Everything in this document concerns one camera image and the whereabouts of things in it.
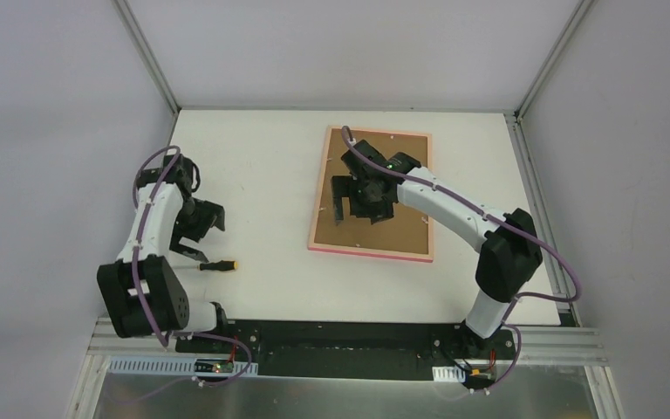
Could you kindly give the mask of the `pink wooden photo frame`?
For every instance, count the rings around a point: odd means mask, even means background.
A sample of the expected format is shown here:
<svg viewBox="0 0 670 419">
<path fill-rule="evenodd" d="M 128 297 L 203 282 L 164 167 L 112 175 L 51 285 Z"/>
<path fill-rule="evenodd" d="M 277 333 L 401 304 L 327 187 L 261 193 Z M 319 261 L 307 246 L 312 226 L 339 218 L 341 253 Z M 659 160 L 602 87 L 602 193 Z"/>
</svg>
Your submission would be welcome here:
<svg viewBox="0 0 670 419">
<path fill-rule="evenodd" d="M 326 131 L 318 198 L 308 248 L 338 254 L 430 262 L 434 258 L 433 222 L 417 209 L 397 203 L 394 217 L 370 224 L 350 216 L 344 200 L 345 220 L 335 225 L 331 178 L 335 175 L 371 177 L 400 175 L 432 163 L 432 136 L 424 133 L 330 126 Z"/>
</svg>

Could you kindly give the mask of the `black yellow screwdriver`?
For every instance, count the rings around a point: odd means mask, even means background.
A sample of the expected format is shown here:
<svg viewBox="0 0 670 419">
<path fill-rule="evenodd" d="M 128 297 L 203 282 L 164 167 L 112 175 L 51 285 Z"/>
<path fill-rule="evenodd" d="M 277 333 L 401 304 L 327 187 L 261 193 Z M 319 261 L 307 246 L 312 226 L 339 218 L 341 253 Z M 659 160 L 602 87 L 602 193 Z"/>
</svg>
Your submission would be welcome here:
<svg viewBox="0 0 670 419">
<path fill-rule="evenodd" d="M 238 269 L 239 264 L 236 261 L 223 260 L 218 262 L 195 263 L 195 264 L 175 264 L 173 268 L 179 270 L 194 270 L 194 271 L 216 271 L 216 272 L 232 272 Z"/>
</svg>

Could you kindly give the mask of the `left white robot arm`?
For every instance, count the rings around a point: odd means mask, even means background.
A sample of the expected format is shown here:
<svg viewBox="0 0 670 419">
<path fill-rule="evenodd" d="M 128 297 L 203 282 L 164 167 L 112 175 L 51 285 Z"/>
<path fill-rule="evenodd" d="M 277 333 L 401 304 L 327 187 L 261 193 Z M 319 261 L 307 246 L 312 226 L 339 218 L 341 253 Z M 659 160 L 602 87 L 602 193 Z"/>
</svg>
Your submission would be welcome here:
<svg viewBox="0 0 670 419">
<path fill-rule="evenodd" d="M 143 163 L 133 181 L 135 218 L 118 256 L 97 270 L 97 283 L 115 332 L 121 338 L 154 336 L 167 347 L 172 335 L 197 334 L 211 353 L 231 341 L 225 312 L 213 301 L 192 298 L 168 257 L 190 259 L 199 271 L 235 271 L 235 261 L 211 262 L 200 242 L 209 230 L 225 229 L 223 206 L 194 196 L 201 185 L 198 166 L 177 146 L 155 152 L 158 168 Z"/>
</svg>

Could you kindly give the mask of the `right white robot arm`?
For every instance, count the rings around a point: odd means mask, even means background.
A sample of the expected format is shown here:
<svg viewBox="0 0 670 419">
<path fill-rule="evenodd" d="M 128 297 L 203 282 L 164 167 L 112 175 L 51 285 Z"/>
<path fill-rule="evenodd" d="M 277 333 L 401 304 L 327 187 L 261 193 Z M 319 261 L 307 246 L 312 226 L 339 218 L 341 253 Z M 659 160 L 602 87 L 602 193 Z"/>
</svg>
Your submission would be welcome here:
<svg viewBox="0 0 670 419">
<path fill-rule="evenodd" d="M 475 282 L 479 292 L 461 323 L 465 354 L 480 358 L 495 346 L 513 298 L 543 262 L 532 216 L 523 209 L 506 213 L 453 197 L 434 174 L 412 156 L 379 152 L 358 158 L 343 154 L 347 175 L 331 178 L 336 223 L 346 215 L 380 223 L 393 218 L 395 204 L 418 210 L 448 228 L 478 255 Z"/>
</svg>

